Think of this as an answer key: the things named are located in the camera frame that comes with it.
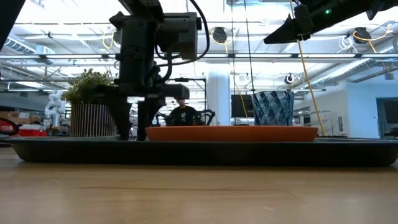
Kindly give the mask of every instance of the white robot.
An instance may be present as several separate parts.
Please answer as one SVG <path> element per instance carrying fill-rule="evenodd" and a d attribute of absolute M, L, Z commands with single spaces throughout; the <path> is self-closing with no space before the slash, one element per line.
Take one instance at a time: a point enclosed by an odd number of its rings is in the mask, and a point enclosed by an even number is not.
<path fill-rule="evenodd" d="M 55 90 L 49 95 L 49 103 L 44 109 L 47 119 L 51 119 L 53 126 L 60 125 L 60 114 L 65 113 L 65 101 L 61 100 L 61 90 Z"/>

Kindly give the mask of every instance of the vase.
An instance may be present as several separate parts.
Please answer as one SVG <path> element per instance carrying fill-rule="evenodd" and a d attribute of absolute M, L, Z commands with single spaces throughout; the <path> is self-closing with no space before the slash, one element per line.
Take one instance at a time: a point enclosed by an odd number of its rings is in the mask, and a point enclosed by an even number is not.
<path fill-rule="evenodd" d="M 105 137 L 116 135 L 116 126 L 106 105 L 72 105 L 70 116 L 71 137 Z"/>
<path fill-rule="evenodd" d="M 294 93 L 291 91 L 263 91 L 254 94 L 252 100 L 255 125 L 293 125 Z"/>

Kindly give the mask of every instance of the white column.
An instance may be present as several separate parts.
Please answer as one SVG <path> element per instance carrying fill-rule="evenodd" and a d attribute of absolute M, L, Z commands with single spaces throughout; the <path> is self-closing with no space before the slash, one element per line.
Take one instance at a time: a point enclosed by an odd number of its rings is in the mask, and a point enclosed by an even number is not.
<path fill-rule="evenodd" d="M 231 124 L 231 92 L 228 64 L 209 65 L 207 73 L 207 109 L 216 113 L 211 125 Z"/>

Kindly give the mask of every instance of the wooden tabletop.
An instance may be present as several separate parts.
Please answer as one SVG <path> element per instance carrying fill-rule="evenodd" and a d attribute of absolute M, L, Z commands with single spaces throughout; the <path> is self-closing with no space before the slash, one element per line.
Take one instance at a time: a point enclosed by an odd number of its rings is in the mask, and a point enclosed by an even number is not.
<path fill-rule="evenodd" d="M 0 148 L 0 223 L 395 224 L 398 171 L 29 164 Z"/>

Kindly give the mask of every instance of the orange tray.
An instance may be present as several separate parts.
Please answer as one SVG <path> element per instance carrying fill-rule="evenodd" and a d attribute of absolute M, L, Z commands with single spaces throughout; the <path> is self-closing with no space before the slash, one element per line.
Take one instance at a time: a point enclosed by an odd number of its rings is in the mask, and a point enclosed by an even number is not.
<path fill-rule="evenodd" d="M 301 126 L 149 127 L 150 141 L 309 142 L 318 128 Z"/>

